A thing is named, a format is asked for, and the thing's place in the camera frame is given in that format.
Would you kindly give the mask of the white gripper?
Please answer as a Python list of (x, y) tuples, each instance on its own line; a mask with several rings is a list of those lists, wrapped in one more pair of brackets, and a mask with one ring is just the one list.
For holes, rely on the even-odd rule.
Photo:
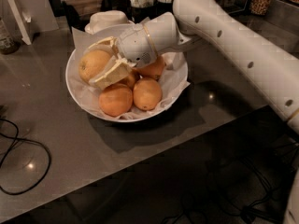
[[(118, 38), (109, 36), (99, 40), (87, 47), (85, 53), (93, 50), (102, 50), (110, 55), (120, 53), (122, 57), (138, 67), (153, 63), (158, 57), (150, 33), (144, 24), (130, 26)], [(89, 80), (89, 84), (103, 90), (128, 77), (132, 66), (125, 59), (112, 58), (101, 73)]]

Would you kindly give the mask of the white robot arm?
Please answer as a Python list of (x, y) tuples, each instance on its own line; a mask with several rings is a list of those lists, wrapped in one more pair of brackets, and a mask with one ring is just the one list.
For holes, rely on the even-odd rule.
[(131, 67), (144, 67), (169, 51), (193, 49), (202, 38), (299, 133), (299, 60), (234, 20), (214, 0), (174, 0), (172, 12), (92, 44), (110, 45), (116, 58), (90, 84), (104, 89), (125, 78)]

